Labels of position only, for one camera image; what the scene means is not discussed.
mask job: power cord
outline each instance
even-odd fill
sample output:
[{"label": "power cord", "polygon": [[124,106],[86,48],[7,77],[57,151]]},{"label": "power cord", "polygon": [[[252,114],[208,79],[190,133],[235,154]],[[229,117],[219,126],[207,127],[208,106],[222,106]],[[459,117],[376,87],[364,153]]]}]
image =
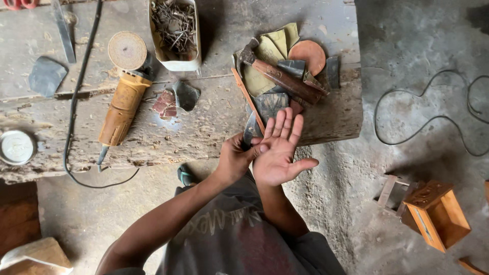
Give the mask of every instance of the power cord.
[{"label": "power cord", "polygon": [[[88,185],[88,184],[79,182],[72,175],[72,173],[70,172],[70,170],[68,170],[67,160],[68,160],[68,153],[69,153],[69,144],[70,144],[70,141],[71,141],[71,136],[73,135],[73,124],[75,122],[76,103],[78,101],[77,95],[78,95],[78,91],[80,90],[80,87],[82,85],[83,77],[85,76],[85,70],[87,68],[87,63],[88,63],[88,60],[89,60],[89,57],[90,57],[90,51],[91,51],[91,48],[92,48],[92,45],[93,45],[93,39],[95,38],[95,33],[97,32],[98,23],[100,21],[100,13],[101,13],[101,10],[102,10],[102,0],[97,0],[97,9],[95,11],[95,19],[93,20],[93,26],[92,26],[92,30],[91,30],[91,33],[90,33],[90,38],[89,38],[89,41],[87,43],[87,49],[85,50],[85,56],[83,57],[82,67],[80,69],[80,74],[78,75],[78,81],[76,82],[75,91],[73,92],[73,97],[71,98],[71,107],[70,107],[70,111],[69,111],[68,135],[66,137],[65,150],[63,151],[63,168],[65,169],[65,171],[68,174],[68,176],[74,182],[76,182],[77,184],[79,184],[81,186],[85,186],[85,187],[89,187],[89,188],[96,188],[96,189],[107,188],[107,187],[111,187],[111,186],[115,186],[115,185],[126,183],[126,182],[130,181],[132,178],[134,178],[134,176],[139,171],[139,168],[138,168],[136,170],[136,172],[130,178],[128,178],[127,180],[125,180],[123,182],[120,182],[120,183],[113,183],[113,184],[109,184],[109,185],[105,185],[105,186],[91,186],[91,185]],[[100,161],[100,163],[98,163],[98,162],[97,162],[98,171],[99,172],[102,172],[103,170],[101,168],[101,161]]]},{"label": "power cord", "polygon": [[469,99],[469,96],[470,96],[470,92],[471,92],[471,89],[472,89],[472,85],[477,82],[479,79],[482,79],[482,78],[489,78],[489,76],[487,75],[481,75],[479,77],[477,77],[476,79],[474,79],[468,86],[467,86],[467,83],[468,81],[462,76],[462,74],[460,74],[458,71],[456,70],[452,70],[452,69],[446,69],[446,70],[442,70],[442,71],[439,71],[438,73],[436,73],[435,75],[433,75],[433,77],[430,79],[430,81],[428,82],[428,84],[426,85],[426,87],[424,88],[423,92],[420,94],[420,95],[417,95],[413,92],[410,92],[408,90],[404,90],[404,89],[392,89],[392,90],[389,90],[387,92],[385,92],[381,97],[380,99],[377,101],[377,104],[375,105],[375,110],[374,110],[374,131],[375,131],[375,135],[377,136],[377,138],[379,139],[380,142],[386,144],[386,145],[399,145],[399,144],[403,144],[407,141],[409,141],[410,139],[414,138],[414,136],[416,136],[417,134],[419,134],[419,132],[421,132],[421,130],[426,126],[428,125],[431,121],[437,119],[437,118],[443,118],[445,120],[448,120],[449,122],[451,122],[453,125],[455,125],[455,127],[457,128],[457,131],[459,132],[459,135],[460,135],[460,138],[462,140],[462,144],[464,145],[465,147],[465,150],[467,151],[467,153],[471,154],[472,156],[474,157],[481,157],[485,154],[487,154],[489,152],[489,148],[480,153],[480,154],[477,154],[477,153],[474,153],[472,152],[468,147],[467,147],[467,144],[465,143],[465,140],[464,140],[464,135],[462,134],[462,130],[460,129],[459,125],[453,121],[453,119],[451,119],[450,117],[446,116],[446,115],[437,115],[437,116],[434,116],[432,118],[430,118],[423,126],[421,126],[421,128],[419,130],[417,130],[413,135],[411,135],[410,137],[406,138],[405,140],[402,140],[400,142],[387,142],[385,140],[383,140],[379,135],[378,135],[378,129],[377,129],[377,110],[378,110],[378,107],[380,105],[380,102],[382,101],[382,99],[387,96],[388,94],[391,94],[393,92],[406,92],[408,94],[411,94],[413,96],[416,96],[416,97],[422,97],[426,91],[428,90],[429,86],[431,85],[431,83],[433,82],[433,80],[439,76],[440,74],[442,73],[453,73],[457,76],[459,76],[461,79],[462,79],[462,82],[464,83],[464,87],[465,87],[465,91],[467,92],[467,110],[469,112],[469,114],[474,117],[475,119],[477,119],[478,121],[482,122],[482,123],[485,123],[485,124],[489,124],[489,121],[487,120],[484,120],[476,115],[474,115],[474,113],[480,115],[482,114],[481,111],[478,111],[476,110],[470,103],[470,99]]}]

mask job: person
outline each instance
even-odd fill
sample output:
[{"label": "person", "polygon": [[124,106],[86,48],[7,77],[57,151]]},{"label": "person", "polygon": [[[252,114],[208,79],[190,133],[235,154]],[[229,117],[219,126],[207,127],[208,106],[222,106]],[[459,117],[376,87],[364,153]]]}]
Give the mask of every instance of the person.
[{"label": "person", "polygon": [[[292,109],[270,118],[263,138],[241,149],[243,133],[225,141],[204,181],[181,166],[174,198],[133,223],[105,252],[97,275],[145,275],[148,257],[167,244],[157,275],[345,274],[326,238],[310,232],[282,184],[319,164],[293,162],[304,119]],[[253,174],[249,165],[253,162]]]}]

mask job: angle grinder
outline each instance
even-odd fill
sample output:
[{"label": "angle grinder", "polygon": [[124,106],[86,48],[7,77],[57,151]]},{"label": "angle grinder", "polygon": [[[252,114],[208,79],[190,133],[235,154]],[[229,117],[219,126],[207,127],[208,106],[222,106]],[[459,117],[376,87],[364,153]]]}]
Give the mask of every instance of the angle grinder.
[{"label": "angle grinder", "polygon": [[109,147],[120,145],[126,137],[144,91],[155,79],[151,67],[153,58],[137,34],[130,31],[116,33],[109,41],[108,51],[110,59],[121,71],[98,137],[102,143],[96,163],[99,172]]}]

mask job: dirt floor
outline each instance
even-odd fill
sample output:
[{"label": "dirt floor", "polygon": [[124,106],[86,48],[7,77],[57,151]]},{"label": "dirt floor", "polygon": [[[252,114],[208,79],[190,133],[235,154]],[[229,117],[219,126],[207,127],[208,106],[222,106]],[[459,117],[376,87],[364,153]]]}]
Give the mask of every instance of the dirt floor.
[{"label": "dirt floor", "polygon": [[[489,207],[484,179],[489,157],[472,157],[457,128],[434,120],[411,141],[382,144],[373,130],[380,96],[407,87],[420,94],[442,69],[456,69],[470,82],[489,74],[488,1],[361,0],[356,3],[359,30],[364,121],[360,137],[300,148],[320,165],[285,184],[287,196],[311,230],[326,236],[349,274],[468,274],[456,259],[470,256],[489,271]],[[470,101],[487,110],[489,79],[473,85]],[[489,127],[468,115],[464,82],[456,75],[437,77],[422,98],[394,93],[378,110],[379,135],[390,142],[409,137],[428,119],[447,115],[457,122],[467,146],[488,148]],[[479,115],[489,119],[488,113]],[[204,177],[217,160],[191,163]],[[129,183],[91,190],[68,177],[39,181],[44,236],[56,237],[73,263],[74,274],[94,272],[105,249],[137,218],[172,197],[180,183],[178,164],[141,169]],[[95,169],[76,175],[91,184],[127,178],[134,170]],[[395,173],[408,181],[437,179],[455,185],[454,192],[472,232],[447,253],[381,211],[372,199],[382,187],[381,175]],[[161,259],[156,252],[145,266],[152,274]]]}]

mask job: knife blade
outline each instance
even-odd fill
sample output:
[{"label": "knife blade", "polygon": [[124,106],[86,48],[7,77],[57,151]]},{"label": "knife blade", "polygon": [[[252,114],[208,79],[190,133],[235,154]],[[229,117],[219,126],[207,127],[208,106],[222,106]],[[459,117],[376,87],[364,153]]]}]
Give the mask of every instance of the knife blade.
[{"label": "knife blade", "polygon": [[246,127],[243,133],[243,142],[241,143],[241,148],[243,151],[248,151],[251,148],[251,139],[253,138],[253,128],[256,123],[256,111],[253,111],[249,116]]},{"label": "knife blade", "polygon": [[73,44],[71,43],[68,26],[66,25],[65,15],[61,9],[60,1],[51,0],[51,7],[54,11],[54,20],[56,21],[56,25],[60,32],[61,43],[65,49],[66,59],[68,60],[68,63],[74,64],[76,63],[75,51],[73,49]]}]

